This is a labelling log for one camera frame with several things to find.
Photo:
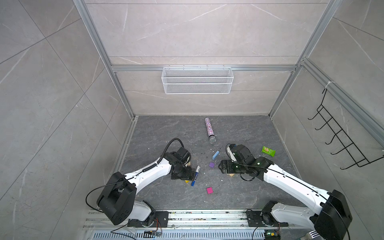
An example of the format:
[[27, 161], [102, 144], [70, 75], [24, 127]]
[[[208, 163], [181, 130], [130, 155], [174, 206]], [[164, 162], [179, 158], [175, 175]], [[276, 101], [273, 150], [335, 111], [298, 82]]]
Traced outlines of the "light blue block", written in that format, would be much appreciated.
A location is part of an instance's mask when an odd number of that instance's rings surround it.
[[212, 156], [212, 160], [215, 160], [216, 157], [217, 157], [219, 154], [220, 154], [220, 152], [219, 152], [219, 151], [216, 151], [215, 154]]

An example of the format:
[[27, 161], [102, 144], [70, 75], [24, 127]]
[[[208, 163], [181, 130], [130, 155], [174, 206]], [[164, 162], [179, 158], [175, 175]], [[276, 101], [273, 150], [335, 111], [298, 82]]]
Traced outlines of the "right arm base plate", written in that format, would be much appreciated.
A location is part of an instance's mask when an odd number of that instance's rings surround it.
[[288, 223], [278, 222], [271, 214], [262, 211], [246, 210], [249, 227], [288, 227]]

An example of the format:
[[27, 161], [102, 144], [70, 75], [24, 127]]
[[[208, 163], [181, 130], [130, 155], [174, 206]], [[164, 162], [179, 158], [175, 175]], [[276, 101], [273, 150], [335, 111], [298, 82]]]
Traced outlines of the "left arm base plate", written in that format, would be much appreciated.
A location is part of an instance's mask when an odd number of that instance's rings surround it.
[[168, 222], [169, 222], [169, 212], [160, 211], [160, 212], [155, 212], [154, 214], [150, 214], [150, 216], [143, 222], [140, 222], [139, 220], [130, 220], [128, 223], [128, 227], [165, 228], [168, 226]]

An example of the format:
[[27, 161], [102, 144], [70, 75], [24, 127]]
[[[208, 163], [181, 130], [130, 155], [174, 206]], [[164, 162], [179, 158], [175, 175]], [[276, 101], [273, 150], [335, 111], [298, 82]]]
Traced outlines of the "blue white marker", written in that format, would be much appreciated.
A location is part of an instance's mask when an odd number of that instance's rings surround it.
[[191, 186], [192, 186], [192, 187], [195, 185], [195, 182], [196, 182], [196, 179], [197, 179], [197, 177], [198, 177], [198, 174], [199, 174], [200, 169], [201, 169], [201, 166], [197, 166], [196, 171], [195, 171], [194, 178], [193, 178], [192, 183], [191, 183]]

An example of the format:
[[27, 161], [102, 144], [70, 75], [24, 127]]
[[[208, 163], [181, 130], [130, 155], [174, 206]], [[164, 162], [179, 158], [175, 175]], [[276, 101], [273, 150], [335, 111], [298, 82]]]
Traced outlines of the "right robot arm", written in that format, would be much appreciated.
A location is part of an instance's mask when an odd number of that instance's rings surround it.
[[259, 216], [254, 211], [248, 214], [251, 222], [260, 219], [261, 224], [268, 227], [294, 224], [316, 231], [325, 240], [351, 236], [349, 226], [353, 217], [341, 192], [329, 192], [310, 185], [265, 157], [255, 158], [244, 145], [228, 144], [226, 153], [229, 159], [222, 160], [219, 165], [223, 174], [249, 175], [250, 181], [259, 179], [274, 185], [304, 204], [297, 207], [269, 201]]

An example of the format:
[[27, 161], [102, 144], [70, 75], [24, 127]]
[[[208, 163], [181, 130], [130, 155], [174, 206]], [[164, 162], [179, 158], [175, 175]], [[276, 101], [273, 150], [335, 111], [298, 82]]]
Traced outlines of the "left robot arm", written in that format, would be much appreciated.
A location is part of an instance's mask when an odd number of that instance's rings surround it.
[[188, 166], [190, 160], [190, 152], [181, 147], [135, 172], [125, 175], [116, 172], [102, 190], [97, 205], [115, 226], [127, 219], [150, 226], [155, 220], [156, 210], [146, 201], [137, 201], [136, 195], [155, 180], [169, 174], [172, 180], [191, 181], [194, 172]]

